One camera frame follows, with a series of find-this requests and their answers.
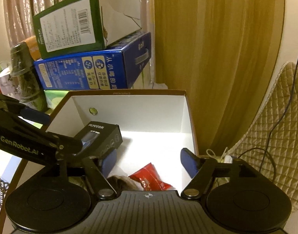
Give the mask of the white appliance box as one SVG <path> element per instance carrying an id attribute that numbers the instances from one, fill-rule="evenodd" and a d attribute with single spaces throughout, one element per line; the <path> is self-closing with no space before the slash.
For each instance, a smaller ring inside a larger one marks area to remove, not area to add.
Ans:
<path id="1" fill-rule="evenodd" d="M 20 100 L 20 94 L 18 92 L 18 81 L 11 76 L 11 70 L 9 67 L 5 68 L 0 73 L 0 90 L 3 95 Z"/>

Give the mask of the blue milk carton box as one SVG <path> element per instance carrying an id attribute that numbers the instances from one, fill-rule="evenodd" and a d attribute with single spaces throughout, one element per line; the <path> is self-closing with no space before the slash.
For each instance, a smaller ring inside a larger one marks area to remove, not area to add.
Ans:
<path id="1" fill-rule="evenodd" d="M 152 37 L 138 31 L 105 50 L 40 59 L 45 90 L 144 89 L 150 83 Z"/>

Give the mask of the leopard hair claw clip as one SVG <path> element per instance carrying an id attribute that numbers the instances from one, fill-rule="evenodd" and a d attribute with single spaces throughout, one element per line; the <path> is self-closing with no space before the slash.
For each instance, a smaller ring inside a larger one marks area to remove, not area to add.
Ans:
<path id="1" fill-rule="evenodd" d="M 0 179 L 0 205 L 3 204 L 9 188 L 9 183 Z"/>

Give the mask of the light green tissue box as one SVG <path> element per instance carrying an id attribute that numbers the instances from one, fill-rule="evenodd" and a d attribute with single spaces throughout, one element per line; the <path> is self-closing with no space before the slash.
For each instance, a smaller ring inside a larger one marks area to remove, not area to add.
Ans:
<path id="1" fill-rule="evenodd" d="M 67 90 L 44 90 L 48 108 L 55 109 L 68 93 Z"/>

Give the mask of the red snack packet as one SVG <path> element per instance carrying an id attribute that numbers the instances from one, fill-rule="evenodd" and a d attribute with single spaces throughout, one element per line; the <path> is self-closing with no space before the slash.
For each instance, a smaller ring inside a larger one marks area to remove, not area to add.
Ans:
<path id="1" fill-rule="evenodd" d="M 170 184 L 161 180 L 152 163 L 145 165 L 130 175 L 129 178 L 140 183 L 144 191 L 166 191 L 173 188 Z"/>

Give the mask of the brown hair scrunchie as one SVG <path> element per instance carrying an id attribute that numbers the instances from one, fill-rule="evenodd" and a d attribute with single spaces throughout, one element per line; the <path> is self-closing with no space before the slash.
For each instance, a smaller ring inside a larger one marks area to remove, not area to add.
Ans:
<path id="1" fill-rule="evenodd" d="M 107 178 L 109 184 L 118 192 L 139 191 L 135 182 L 127 176 L 113 175 Z"/>

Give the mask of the black shaver box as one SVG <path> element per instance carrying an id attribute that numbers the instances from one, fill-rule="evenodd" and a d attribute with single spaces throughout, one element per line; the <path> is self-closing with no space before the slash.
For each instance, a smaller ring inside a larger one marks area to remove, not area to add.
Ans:
<path id="1" fill-rule="evenodd" d="M 102 157 L 117 150 L 123 142 L 119 125 L 99 121 L 89 122 L 74 138 L 82 142 L 82 149 L 75 154 L 77 160 L 90 156 Z"/>

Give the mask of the brown white storage box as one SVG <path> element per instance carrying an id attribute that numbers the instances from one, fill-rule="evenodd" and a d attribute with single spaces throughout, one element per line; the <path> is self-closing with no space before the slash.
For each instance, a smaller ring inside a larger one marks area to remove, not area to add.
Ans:
<path id="1" fill-rule="evenodd" d="M 203 233 L 203 211 L 181 192 L 190 176 L 181 149 L 197 153 L 185 92 L 178 90 L 70 91 L 46 125 L 27 120 L 44 132 L 74 138 L 89 122 L 119 125 L 123 142 L 107 176 L 129 177 L 152 163 L 166 191 L 121 191 L 99 199 L 86 177 L 82 159 L 41 165 L 19 164 L 0 212 L 15 233 Z"/>

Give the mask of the quilted chair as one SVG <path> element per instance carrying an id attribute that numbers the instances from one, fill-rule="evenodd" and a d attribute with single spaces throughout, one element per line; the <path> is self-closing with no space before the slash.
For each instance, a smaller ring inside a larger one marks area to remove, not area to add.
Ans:
<path id="1" fill-rule="evenodd" d="M 298 211 L 298 66 L 284 64 L 266 104 L 228 151 L 274 182 Z"/>

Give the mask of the dark stacked pots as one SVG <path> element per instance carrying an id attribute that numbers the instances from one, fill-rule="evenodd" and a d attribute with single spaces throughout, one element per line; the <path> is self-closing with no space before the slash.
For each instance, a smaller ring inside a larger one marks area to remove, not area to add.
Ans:
<path id="1" fill-rule="evenodd" d="M 11 51 L 11 76 L 18 82 L 20 102 L 39 112 L 48 109 L 45 93 L 25 42 L 15 45 Z"/>

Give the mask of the green top box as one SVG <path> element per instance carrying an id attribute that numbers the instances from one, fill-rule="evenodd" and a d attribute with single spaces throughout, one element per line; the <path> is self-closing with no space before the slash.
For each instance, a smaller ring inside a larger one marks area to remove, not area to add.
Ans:
<path id="1" fill-rule="evenodd" d="M 63 0 L 33 18 L 42 59 L 104 50 L 141 29 L 140 0 Z"/>

